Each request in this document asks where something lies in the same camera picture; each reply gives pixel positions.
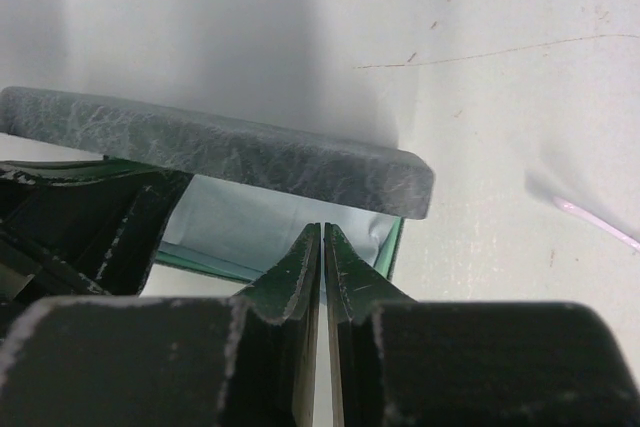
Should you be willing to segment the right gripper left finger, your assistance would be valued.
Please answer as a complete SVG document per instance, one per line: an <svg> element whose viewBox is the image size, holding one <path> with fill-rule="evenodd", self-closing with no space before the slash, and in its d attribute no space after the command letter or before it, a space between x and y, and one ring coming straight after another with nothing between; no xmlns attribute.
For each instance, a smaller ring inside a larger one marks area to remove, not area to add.
<svg viewBox="0 0 640 427"><path fill-rule="evenodd" d="M230 379L232 426L313 424L320 225L237 296L248 303Z"/></svg>

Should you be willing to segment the grey glasses case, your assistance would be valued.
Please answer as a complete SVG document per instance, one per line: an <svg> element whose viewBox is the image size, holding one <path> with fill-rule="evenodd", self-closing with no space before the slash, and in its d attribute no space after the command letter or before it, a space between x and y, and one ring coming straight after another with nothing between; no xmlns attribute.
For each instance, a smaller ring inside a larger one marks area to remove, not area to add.
<svg viewBox="0 0 640 427"><path fill-rule="evenodd" d="M24 87L1 93L3 133L402 218L426 216L416 155L151 104Z"/></svg>

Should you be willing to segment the white frame sunglasses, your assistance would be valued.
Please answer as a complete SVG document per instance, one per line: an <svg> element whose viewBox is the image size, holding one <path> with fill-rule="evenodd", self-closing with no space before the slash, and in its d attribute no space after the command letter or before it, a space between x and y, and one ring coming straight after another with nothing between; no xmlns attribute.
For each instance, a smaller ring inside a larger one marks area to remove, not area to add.
<svg viewBox="0 0 640 427"><path fill-rule="evenodd" d="M585 222L590 223L591 225L615 237L617 240L623 242L625 245L631 247L635 251L639 251L638 240L634 239L630 235L622 232L621 230L607 223L600 217L560 197L554 196L552 198L552 202L557 208L559 208L563 212L573 215L574 217L577 217L581 220L584 220Z"/></svg>

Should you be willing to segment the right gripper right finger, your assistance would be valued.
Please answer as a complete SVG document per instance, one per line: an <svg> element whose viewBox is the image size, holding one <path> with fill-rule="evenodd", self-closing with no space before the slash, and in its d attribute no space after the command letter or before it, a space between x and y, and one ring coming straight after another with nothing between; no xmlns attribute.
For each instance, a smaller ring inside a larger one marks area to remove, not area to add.
<svg viewBox="0 0 640 427"><path fill-rule="evenodd" d="M331 223L324 225L324 277L334 424L380 426L384 351L374 312L381 303L414 300L363 260Z"/></svg>

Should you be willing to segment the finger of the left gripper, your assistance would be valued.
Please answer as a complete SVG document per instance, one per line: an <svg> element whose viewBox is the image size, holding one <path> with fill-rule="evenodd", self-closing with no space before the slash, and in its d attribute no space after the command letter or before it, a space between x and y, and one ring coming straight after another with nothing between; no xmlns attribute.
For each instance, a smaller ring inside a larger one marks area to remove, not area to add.
<svg viewBox="0 0 640 427"><path fill-rule="evenodd" d="M2 296L139 294L191 180L120 159L2 162Z"/></svg>

